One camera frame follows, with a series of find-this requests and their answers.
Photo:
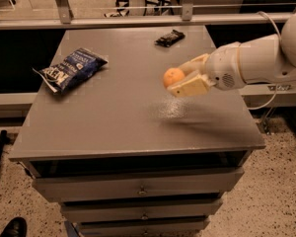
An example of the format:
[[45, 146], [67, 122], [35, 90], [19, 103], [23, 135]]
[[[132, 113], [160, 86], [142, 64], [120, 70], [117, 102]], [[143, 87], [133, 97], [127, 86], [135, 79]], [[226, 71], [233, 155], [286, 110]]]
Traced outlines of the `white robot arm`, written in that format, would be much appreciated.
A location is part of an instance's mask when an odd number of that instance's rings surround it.
[[184, 76], [166, 87], [175, 97], [210, 88], [241, 89], [255, 83], [296, 82], [296, 13], [273, 35], [222, 45], [179, 66]]

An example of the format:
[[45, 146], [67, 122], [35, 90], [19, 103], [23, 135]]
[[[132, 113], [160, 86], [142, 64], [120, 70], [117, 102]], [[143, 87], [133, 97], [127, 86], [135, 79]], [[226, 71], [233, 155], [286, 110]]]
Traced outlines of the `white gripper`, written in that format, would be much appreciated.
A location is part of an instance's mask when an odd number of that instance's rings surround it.
[[177, 98], [207, 94], [211, 82], [204, 75], [205, 72], [220, 90], [234, 90], [245, 86], [240, 71], [240, 43], [237, 41], [218, 47], [210, 55], [204, 53], [187, 61], [179, 69], [186, 78], [167, 88]]

